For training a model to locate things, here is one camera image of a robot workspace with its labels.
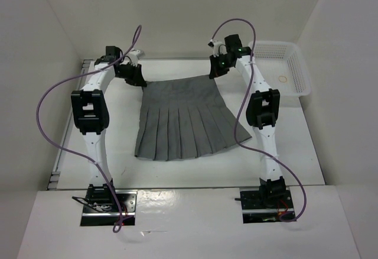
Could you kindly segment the grey pleated skirt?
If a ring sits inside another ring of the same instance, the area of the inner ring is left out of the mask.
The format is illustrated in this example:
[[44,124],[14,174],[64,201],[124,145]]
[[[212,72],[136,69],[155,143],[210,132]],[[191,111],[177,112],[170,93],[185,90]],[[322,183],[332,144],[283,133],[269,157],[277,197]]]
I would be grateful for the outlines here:
[[173,161],[216,154],[251,139],[208,76],[148,82],[135,157]]

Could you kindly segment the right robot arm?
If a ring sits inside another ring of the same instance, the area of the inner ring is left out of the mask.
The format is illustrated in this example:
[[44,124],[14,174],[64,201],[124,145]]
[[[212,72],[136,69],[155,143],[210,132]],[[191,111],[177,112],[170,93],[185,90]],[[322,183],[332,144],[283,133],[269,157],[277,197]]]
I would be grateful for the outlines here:
[[275,127],[278,120],[281,94],[273,89],[258,69],[250,47],[242,46],[237,34],[229,35],[224,42],[211,39],[209,78],[214,79],[228,73],[234,67],[247,84],[246,97],[242,107],[246,107],[246,120],[252,127],[260,158],[260,186],[257,196],[266,208],[275,206],[284,197],[286,184],[277,162]]

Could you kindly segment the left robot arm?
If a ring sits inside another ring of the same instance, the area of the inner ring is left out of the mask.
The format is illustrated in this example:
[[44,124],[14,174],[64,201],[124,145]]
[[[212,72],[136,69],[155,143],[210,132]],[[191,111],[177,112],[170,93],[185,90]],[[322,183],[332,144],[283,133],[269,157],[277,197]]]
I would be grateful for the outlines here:
[[94,73],[86,84],[71,93],[74,124],[83,136],[89,162],[94,164],[86,202],[97,211],[112,211],[118,203],[106,156],[105,135],[110,115],[105,92],[116,77],[131,86],[145,87],[139,63],[143,55],[142,50],[135,48],[125,54],[119,47],[107,46],[105,55],[95,61]]

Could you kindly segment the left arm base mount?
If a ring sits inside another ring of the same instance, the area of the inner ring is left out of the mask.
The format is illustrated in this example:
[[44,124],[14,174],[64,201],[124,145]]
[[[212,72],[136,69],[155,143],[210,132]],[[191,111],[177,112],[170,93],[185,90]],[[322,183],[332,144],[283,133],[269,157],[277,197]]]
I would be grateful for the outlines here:
[[113,226],[120,220],[121,214],[122,226],[133,226],[138,192],[116,190],[115,193],[120,209],[113,195],[105,189],[96,192],[88,190],[85,197],[72,196],[71,198],[82,207],[80,226]]

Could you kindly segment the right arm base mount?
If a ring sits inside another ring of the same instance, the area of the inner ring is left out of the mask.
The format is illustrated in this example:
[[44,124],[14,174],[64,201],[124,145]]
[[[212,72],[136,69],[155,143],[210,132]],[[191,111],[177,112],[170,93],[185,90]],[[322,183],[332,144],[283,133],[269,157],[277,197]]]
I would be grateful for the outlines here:
[[290,221],[296,217],[291,192],[264,202],[258,188],[240,189],[235,198],[242,209],[244,224]]

